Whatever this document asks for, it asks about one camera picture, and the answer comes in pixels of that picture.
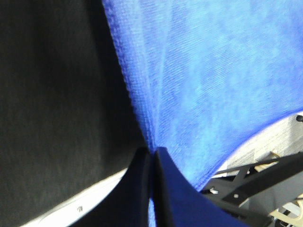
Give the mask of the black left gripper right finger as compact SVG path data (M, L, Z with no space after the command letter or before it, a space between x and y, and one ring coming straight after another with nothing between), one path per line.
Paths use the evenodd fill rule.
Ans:
M227 205L223 209L197 192L159 147L154 153L153 203L158 227L265 227L267 217Z

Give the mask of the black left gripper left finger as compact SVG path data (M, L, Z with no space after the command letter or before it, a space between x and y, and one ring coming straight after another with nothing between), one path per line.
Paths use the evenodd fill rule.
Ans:
M83 196L38 222L38 227L148 226L151 155L138 148L128 169L100 203L95 193Z

